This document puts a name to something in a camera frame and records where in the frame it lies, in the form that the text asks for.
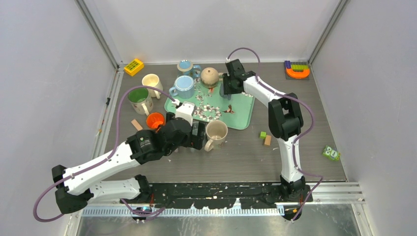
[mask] green tray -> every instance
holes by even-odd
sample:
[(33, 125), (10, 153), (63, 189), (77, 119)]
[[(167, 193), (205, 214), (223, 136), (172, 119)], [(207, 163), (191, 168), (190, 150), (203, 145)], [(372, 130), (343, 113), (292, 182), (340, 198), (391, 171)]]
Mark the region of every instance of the green tray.
[[(253, 104), (255, 98), (247, 93), (233, 94), (231, 99), (222, 98), (220, 96), (220, 86), (222, 82), (209, 92), (209, 89), (204, 87), (199, 79), (195, 80), (194, 95), (189, 99), (182, 99), (179, 96), (174, 98), (180, 102), (188, 101), (197, 106), (193, 118), (210, 122), (212, 120), (221, 120), (226, 123), (227, 127), (232, 129), (243, 130), (249, 126), (250, 118), (252, 116)], [(232, 106), (232, 112), (226, 113)], [(165, 110), (167, 112), (175, 113), (175, 106), (168, 98), (165, 102)]]

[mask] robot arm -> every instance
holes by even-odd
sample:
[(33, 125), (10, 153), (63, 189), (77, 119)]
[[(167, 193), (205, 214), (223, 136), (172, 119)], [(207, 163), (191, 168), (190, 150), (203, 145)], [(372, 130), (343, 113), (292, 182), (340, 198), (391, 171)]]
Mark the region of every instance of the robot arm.
[(192, 133), (195, 111), (193, 103), (176, 102), (176, 113), (167, 114), (167, 122), (157, 131), (141, 130), (120, 144), (113, 158), (108, 159), (108, 152), (82, 165), (66, 168), (58, 165), (52, 168), (54, 182), (97, 164), (103, 164), (68, 180), (57, 186), (56, 201), (61, 213), (67, 214), (84, 208), (94, 201), (137, 199), (146, 200), (150, 195), (149, 183), (144, 176), (120, 181), (102, 181), (120, 171), (143, 165), (148, 161), (161, 159), (170, 155), (178, 147), (201, 149), (203, 146), (204, 124), (198, 123), (197, 133)]
[[(259, 77), (257, 79), (253, 71), (246, 72), (238, 59), (226, 63), (226, 67), (228, 74), (223, 74), (224, 94), (246, 92), (268, 107), (268, 125), (271, 133), (278, 140), (282, 161), (281, 185), (285, 188), (285, 192), (291, 194), (302, 189), (305, 186), (305, 179), (296, 169), (292, 154), (292, 143), (301, 133), (303, 126), (299, 104), (279, 96), (285, 93), (272, 88)], [(287, 96), (297, 98), (293, 93)], [(300, 167), (298, 141), (295, 146), (296, 160)]]

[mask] white mug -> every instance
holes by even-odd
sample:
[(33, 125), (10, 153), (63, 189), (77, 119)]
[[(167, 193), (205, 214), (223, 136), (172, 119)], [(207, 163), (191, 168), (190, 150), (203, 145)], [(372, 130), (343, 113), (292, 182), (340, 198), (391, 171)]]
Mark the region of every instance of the white mug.
[[(159, 80), (159, 77), (155, 74), (145, 75), (144, 78), (142, 79), (142, 85), (151, 86), (160, 90), (164, 90), (162, 87), (161, 81)], [(157, 99), (161, 98), (160, 92), (157, 92), (150, 88), (148, 89), (148, 92), (151, 97), (156, 97)]]
[(206, 126), (207, 143), (204, 150), (220, 149), (226, 141), (227, 132), (227, 125), (220, 120), (208, 123)]
[(127, 99), (138, 114), (149, 116), (149, 112), (153, 109), (152, 98), (146, 88), (132, 90), (127, 95)]

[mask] green toy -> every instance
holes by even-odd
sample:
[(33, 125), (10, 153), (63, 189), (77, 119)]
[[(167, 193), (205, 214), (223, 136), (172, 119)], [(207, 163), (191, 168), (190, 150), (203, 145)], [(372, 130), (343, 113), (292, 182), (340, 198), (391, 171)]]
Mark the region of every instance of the green toy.
[(338, 161), (340, 159), (340, 153), (327, 145), (323, 150), (323, 156), (327, 157), (330, 161)]
[(261, 132), (261, 135), (259, 136), (259, 138), (261, 138), (261, 139), (265, 139), (267, 137), (267, 133), (266, 132), (264, 132), (264, 131), (262, 131)]

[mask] ceramic mug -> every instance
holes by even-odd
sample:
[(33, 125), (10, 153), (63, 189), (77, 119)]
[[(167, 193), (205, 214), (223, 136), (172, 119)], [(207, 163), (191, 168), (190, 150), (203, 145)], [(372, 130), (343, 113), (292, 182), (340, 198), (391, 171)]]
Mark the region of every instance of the ceramic mug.
[[(142, 79), (142, 85), (151, 86), (160, 90), (164, 90), (164, 88), (162, 87), (161, 81), (159, 80), (159, 77), (155, 74), (145, 75), (144, 78)], [(157, 99), (161, 98), (160, 92), (157, 92), (150, 88), (148, 89), (148, 92), (151, 97), (156, 97)]]
[(227, 125), (220, 120), (208, 123), (206, 126), (207, 143), (204, 150), (220, 149), (226, 141), (227, 132)]
[(194, 95), (194, 79), (187, 75), (179, 76), (169, 93), (171, 96), (179, 96), (182, 99), (191, 98)]
[(146, 88), (132, 90), (127, 95), (127, 99), (138, 114), (149, 116), (149, 112), (153, 109), (152, 98)]
[(189, 60), (182, 60), (177, 64), (177, 70), (178, 70), (178, 76), (188, 75), (195, 79), (195, 78), (200, 77), (199, 72), (201, 72), (201, 66), (194, 65)]

